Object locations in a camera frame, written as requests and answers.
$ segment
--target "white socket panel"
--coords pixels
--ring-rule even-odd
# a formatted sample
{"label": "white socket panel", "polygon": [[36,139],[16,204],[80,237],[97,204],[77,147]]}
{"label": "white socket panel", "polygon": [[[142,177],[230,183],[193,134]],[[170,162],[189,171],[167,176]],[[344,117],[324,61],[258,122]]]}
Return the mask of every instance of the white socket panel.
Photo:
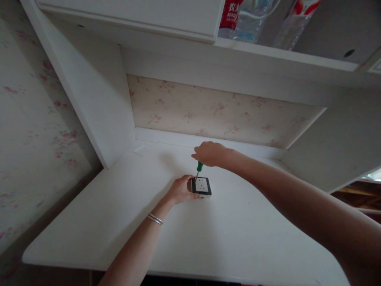
{"label": "white socket panel", "polygon": [[208,184],[205,178],[197,178],[196,180],[196,191],[208,193]]}

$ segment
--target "silver bracelet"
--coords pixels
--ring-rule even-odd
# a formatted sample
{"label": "silver bracelet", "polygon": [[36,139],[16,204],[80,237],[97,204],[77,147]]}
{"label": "silver bracelet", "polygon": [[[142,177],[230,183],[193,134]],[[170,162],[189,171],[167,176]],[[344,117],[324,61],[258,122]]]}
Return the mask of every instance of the silver bracelet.
{"label": "silver bracelet", "polygon": [[152,213],[149,213],[147,217],[152,219],[154,222],[156,222],[160,225],[163,225],[163,221],[160,218],[158,218],[157,216],[153,215]]}

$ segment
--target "electrical outlet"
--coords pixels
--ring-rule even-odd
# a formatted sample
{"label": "electrical outlet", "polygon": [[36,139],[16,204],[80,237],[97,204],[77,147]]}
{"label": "electrical outlet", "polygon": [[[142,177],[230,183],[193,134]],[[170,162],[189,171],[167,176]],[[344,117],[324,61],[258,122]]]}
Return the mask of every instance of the electrical outlet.
{"label": "electrical outlet", "polygon": [[210,189],[208,178],[192,178],[192,192],[201,195],[202,198],[210,198],[212,191]]}
{"label": "electrical outlet", "polygon": [[206,178],[197,178],[196,181],[196,191],[208,193],[208,183],[206,182]]}

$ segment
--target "desk surface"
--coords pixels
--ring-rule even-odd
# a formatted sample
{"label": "desk surface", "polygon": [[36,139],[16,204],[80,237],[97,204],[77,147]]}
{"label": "desk surface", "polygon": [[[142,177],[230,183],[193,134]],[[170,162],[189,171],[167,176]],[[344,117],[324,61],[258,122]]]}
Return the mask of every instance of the desk surface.
{"label": "desk surface", "polygon": [[[139,156],[141,145],[152,148]],[[25,263],[105,271],[172,181],[195,174],[193,149],[136,141],[34,240]],[[288,171],[277,160],[258,158]],[[334,257],[283,217],[252,185],[204,167],[209,200],[176,205],[166,218],[150,274],[265,285],[343,285]]]}

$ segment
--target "plastic water bottle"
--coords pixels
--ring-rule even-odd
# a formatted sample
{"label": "plastic water bottle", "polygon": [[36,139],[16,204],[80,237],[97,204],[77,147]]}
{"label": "plastic water bottle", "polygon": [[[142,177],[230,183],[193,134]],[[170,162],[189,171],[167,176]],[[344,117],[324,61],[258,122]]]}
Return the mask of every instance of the plastic water bottle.
{"label": "plastic water bottle", "polygon": [[244,0],[238,14],[233,39],[255,44],[262,32],[272,4],[273,0]]}
{"label": "plastic water bottle", "polygon": [[297,0],[282,23],[273,47],[293,50],[321,0]]}
{"label": "plastic water bottle", "polygon": [[232,39],[237,25],[238,10],[243,0],[226,0],[222,11],[218,37]]}

